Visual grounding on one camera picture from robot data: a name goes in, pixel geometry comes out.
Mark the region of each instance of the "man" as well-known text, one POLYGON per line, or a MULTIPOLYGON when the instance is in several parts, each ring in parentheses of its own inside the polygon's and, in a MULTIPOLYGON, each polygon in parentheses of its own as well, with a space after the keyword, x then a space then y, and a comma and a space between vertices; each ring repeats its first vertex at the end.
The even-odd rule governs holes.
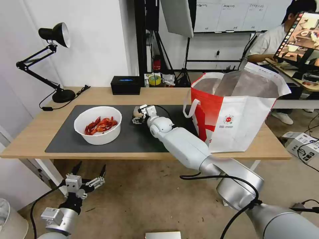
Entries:
MULTIPOLYGON (((273 59, 274 54, 278 50, 281 42, 284 40, 287 32, 292 24, 296 21, 299 12, 315 12, 317 3, 315 0, 299 0, 293 2, 288 8, 284 19, 284 23, 275 29, 269 30, 258 37, 256 43, 248 52, 248 61, 258 63, 261 66, 266 64, 266 58, 273 59)), ((291 94, 285 95, 280 99, 283 100, 298 100, 301 96, 301 87, 289 86, 291 94)), ((293 124, 293 120, 288 114, 292 112, 291 109, 274 110, 272 115, 278 118, 285 124, 293 124)))

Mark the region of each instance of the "red object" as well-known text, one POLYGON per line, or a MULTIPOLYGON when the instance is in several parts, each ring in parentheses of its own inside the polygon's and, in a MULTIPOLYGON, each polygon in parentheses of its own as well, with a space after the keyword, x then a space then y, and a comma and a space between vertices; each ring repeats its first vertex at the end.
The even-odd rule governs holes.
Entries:
POLYGON ((101 117, 97 118, 95 122, 92 122, 86 126, 84 133, 86 135, 94 135, 96 132, 105 132, 110 130, 113 126, 117 125, 117 121, 113 119, 104 118, 101 120, 101 117))
POLYGON ((191 99, 192 102, 195 99, 198 99, 200 101, 200 105, 197 105, 196 107, 195 116, 198 125, 198 137, 205 142, 207 139, 206 130, 208 129, 212 132, 215 131, 218 115, 222 107, 224 98, 221 96, 215 96, 200 90, 196 90, 192 87, 191 99))
POLYGON ((153 71, 160 70, 160 59, 153 61, 153 71))

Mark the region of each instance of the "red crayfish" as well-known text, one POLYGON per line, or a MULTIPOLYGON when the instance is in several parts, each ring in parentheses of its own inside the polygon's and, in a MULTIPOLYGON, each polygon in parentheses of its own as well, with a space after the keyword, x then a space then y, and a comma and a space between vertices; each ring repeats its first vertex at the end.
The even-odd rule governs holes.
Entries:
POLYGON ((113 119, 113 116, 111 119, 104 118, 102 120, 101 117, 99 117, 96 121, 86 126, 84 133, 86 135, 94 135, 96 132, 105 132, 110 130, 115 125, 117 125, 117 121, 113 119))

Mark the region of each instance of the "concrete floor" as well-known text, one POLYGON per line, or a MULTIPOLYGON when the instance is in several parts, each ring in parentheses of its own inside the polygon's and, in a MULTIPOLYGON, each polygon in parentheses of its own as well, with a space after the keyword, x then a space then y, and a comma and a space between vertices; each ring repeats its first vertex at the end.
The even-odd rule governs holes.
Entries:
MULTIPOLYGON (((280 136, 287 131, 304 131, 315 113, 295 110, 295 123, 284 125, 269 116, 267 125, 280 136)), ((319 137, 319 130, 313 132, 319 137)), ((76 160, 56 160, 54 163, 64 175, 70 172, 76 160)), ((235 211, 224 207, 215 190, 218 182, 183 181, 181 174, 194 173, 178 161, 144 160, 90 160, 83 161, 79 175, 94 178, 103 164, 106 183, 91 193, 83 202, 74 239, 144 238, 145 232, 181 231, 183 239, 215 239, 220 235, 235 211)), ((243 162, 249 166, 251 161, 243 162)), ((319 168, 319 160, 313 162, 319 168)), ((264 203, 290 207, 295 202, 319 199, 319 174, 298 159, 261 162, 256 172, 264 178, 260 198, 264 203)), ((64 200, 59 191, 42 199, 35 208, 38 235, 45 233, 40 214, 45 207, 58 207, 64 200)), ((21 210, 29 220, 30 206, 21 210)), ((319 215, 303 213, 319 226, 319 215)), ((33 238, 30 224, 27 239, 33 238)), ((254 228, 243 214, 230 227, 226 238, 257 238, 254 228)))

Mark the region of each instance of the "white sneaker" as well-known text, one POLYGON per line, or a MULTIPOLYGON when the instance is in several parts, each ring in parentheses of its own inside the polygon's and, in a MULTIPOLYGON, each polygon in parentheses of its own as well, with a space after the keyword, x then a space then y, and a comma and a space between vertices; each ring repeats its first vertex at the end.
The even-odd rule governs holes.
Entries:
POLYGON ((313 113, 315 111, 315 109, 303 109, 303 110, 308 113, 313 113))
POLYGON ((289 125, 293 124, 293 120, 289 117, 289 115, 287 115, 285 113, 273 111, 271 113, 271 115, 276 117, 277 119, 279 119, 281 122, 283 122, 285 124, 289 124, 289 125))

